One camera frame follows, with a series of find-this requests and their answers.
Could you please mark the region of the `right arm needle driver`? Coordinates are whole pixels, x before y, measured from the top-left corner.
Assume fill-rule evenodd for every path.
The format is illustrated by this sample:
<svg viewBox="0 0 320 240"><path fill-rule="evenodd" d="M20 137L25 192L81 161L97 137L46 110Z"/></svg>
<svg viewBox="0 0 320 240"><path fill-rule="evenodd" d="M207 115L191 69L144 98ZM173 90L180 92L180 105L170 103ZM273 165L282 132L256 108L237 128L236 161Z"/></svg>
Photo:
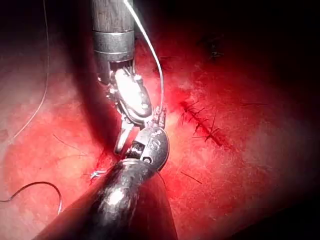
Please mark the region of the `right arm needle driver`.
<svg viewBox="0 0 320 240"><path fill-rule="evenodd" d="M135 126L146 126L153 107L142 76L135 73L135 61L97 59L96 69L99 85L119 113Z"/></svg>

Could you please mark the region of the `left arm needle driver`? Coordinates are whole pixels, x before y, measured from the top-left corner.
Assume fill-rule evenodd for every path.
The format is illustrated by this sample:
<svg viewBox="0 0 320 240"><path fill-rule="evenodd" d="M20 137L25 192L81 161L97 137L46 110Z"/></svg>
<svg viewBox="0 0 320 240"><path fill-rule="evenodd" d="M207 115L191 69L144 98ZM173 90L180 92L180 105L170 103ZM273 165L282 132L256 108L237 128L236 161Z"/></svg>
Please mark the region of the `left arm needle driver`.
<svg viewBox="0 0 320 240"><path fill-rule="evenodd" d="M136 135L125 158L146 162L160 171L167 162L169 152L170 144L166 131L159 126L151 126Z"/></svg>

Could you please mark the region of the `right arm needle driver jaw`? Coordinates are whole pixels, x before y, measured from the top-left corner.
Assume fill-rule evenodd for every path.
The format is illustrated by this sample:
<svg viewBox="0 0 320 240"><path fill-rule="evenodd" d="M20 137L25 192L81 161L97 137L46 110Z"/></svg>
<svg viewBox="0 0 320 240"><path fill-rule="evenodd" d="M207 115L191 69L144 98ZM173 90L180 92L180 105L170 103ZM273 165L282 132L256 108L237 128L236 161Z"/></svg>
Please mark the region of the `right arm needle driver jaw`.
<svg viewBox="0 0 320 240"><path fill-rule="evenodd" d="M116 143L113 150L116 155L120 155L122 153L125 143L132 129L133 129L132 124L127 124L121 127L121 130L117 136Z"/></svg>

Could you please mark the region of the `left arm needle driver jaw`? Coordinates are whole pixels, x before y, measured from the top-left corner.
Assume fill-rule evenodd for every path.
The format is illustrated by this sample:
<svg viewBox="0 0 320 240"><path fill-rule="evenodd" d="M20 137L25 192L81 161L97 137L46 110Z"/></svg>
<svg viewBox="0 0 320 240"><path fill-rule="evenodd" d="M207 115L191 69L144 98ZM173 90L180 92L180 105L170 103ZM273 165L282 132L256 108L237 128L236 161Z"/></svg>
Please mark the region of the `left arm needle driver jaw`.
<svg viewBox="0 0 320 240"><path fill-rule="evenodd" d="M153 114L152 114L152 120L151 120L151 124L153 127L159 127L160 124L160 114L161 114L161 111L160 111L160 107L157 106L154 111L153 111Z"/></svg>
<svg viewBox="0 0 320 240"><path fill-rule="evenodd" d="M160 127L165 129L167 109L164 107L160 112Z"/></svg>

